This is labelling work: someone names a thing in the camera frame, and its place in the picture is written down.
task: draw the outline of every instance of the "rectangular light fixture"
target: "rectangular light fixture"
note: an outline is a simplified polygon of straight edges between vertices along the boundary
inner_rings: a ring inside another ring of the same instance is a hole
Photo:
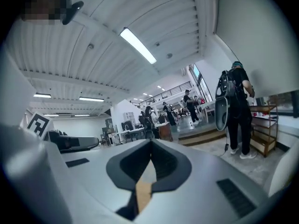
[[[51,95],[36,93],[33,97],[39,97],[39,98],[51,98]]]
[[[90,114],[75,114],[75,117],[90,116]]]
[[[88,97],[79,97],[79,100],[104,102],[104,100],[103,100],[103,99],[97,99],[97,98],[88,98]]]
[[[157,62],[150,51],[147,50],[142,42],[128,28],[125,28],[121,32],[121,37],[129,42],[137,51],[139,51],[139,53],[143,55],[144,58],[149,61],[149,63],[154,64]]]

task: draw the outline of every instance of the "step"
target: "step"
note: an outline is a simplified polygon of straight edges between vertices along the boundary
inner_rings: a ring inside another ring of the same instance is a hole
[[[180,140],[179,143],[184,146],[193,146],[193,145],[198,145],[198,144],[203,144],[214,140],[218,140],[225,136],[226,136],[225,131],[216,131],[199,137],[195,137],[187,140]]]
[[[209,128],[209,129],[203,129],[202,131],[197,131],[196,133],[187,133],[187,134],[180,135],[178,137],[178,140],[192,139],[192,138],[203,136],[203,135],[206,135],[206,134],[209,134],[209,133],[214,133],[214,132],[217,132],[217,131],[218,130],[215,129],[214,127]]]

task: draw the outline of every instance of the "shoe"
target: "shoe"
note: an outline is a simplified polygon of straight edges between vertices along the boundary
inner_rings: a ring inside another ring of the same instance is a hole
[[[250,151],[248,154],[240,154],[241,159],[254,159],[257,156],[257,152],[255,150]]]
[[[231,151],[230,151],[230,154],[232,154],[232,155],[234,155],[238,150],[239,150],[239,146],[237,146],[235,149],[232,149]]]

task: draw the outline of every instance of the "concrete floor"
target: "concrete floor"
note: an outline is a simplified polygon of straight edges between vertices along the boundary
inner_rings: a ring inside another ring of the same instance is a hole
[[[198,125],[194,126],[190,124],[191,117],[187,116],[180,119],[177,126],[171,127],[173,142],[178,142],[178,136],[180,134],[194,133],[198,132],[203,128],[208,126],[214,126],[214,118],[209,117],[209,124],[206,121],[200,122]],[[200,151],[208,152],[214,155],[221,155],[224,153],[224,147],[226,144],[226,138],[215,140],[209,143],[200,144],[192,146]],[[284,152],[278,148],[269,152],[267,158],[264,158],[260,153],[257,154],[257,157],[252,160],[242,160],[240,159],[241,149],[235,155],[230,154],[230,148],[228,151],[221,157],[223,160],[234,166],[239,171],[243,172],[245,175],[250,177],[259,185],[263,186],[266,179],[268,178],[270,172],[275,167],[275,164],[279,158],[284,154]],[[143,182],[152,183],[156,181],[155,168],[150,162],[148,167],[145,169],[141,180]]]

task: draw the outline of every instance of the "railing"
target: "railing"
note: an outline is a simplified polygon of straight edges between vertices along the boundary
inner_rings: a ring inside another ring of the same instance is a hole
[[[169,96],[178,94],[178,93],[180,93],[182,91],[185,91],[187,89],[190,89],[190,88],[192,88],[192,86],[190,84],[190,81],[188,81],[188,82],[186,82],[184,84],[181,84],[181,85],[179,85],[177,87],[174,87],[174,88],[172,88],[172,89],[170,89],[168,91],[164,91],[161,94],[158,94],[158,95],[156,95],[154,97],[151,97],[151,98],[149,98],[149,99],[147,99],[147,100],[139,103],[139,105],[140,105],[140,107],[144,107],[144,106],[150,105],[152,103],[155,103],[157,101],[160,101],[162,99],[165,99],[165,98],[167,98]]]

